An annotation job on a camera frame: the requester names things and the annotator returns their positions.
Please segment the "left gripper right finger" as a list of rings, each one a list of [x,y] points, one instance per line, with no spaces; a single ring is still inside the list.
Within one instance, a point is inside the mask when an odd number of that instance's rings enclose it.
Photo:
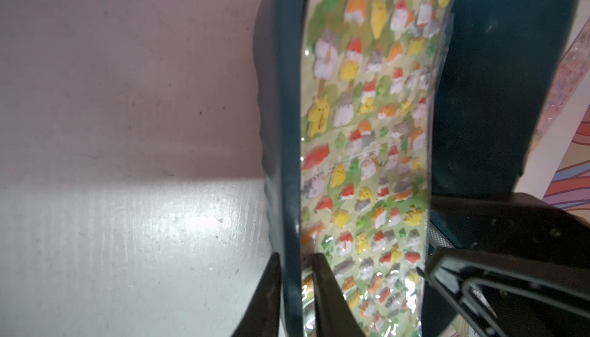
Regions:
[[[312,267],[317,336],[364,337],[364,332],[353,318],[325,255],[315,253]]]

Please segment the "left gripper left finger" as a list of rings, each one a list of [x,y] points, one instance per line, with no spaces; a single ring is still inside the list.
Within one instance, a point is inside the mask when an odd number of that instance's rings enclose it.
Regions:
[[[277,337],[281,310],[281,263],[274,253],[233,337]]]

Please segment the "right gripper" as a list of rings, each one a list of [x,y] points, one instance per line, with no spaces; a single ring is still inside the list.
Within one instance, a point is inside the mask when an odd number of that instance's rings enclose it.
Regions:
[[[528,194],[430,200],[422,333],[589,334],[589,224]]]

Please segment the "pink sticker sheet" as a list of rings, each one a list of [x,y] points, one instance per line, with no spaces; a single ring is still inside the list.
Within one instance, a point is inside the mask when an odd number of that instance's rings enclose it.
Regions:
[[[556,71],[529,146],[533,152],[589,71],[589,22],[565,52]]]

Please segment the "teal storage box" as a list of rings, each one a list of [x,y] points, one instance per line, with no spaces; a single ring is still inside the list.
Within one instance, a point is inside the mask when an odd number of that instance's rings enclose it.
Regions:
[[[511,195],[577,0],[453,0],[433,95],[430,200]],[[307,0],[262,0],[254,29],[270,244],[280,255],[280,326],[303,332],[301,59]],[[427,252],[429,255],[429,219]]]

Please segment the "green animal sticker sheet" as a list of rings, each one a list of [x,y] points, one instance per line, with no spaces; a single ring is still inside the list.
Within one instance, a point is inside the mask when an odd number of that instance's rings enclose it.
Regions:
[[[433,95],[453,0],[307,0],[301,59],[303,332],[323,254],[367,336],[421,335]]]

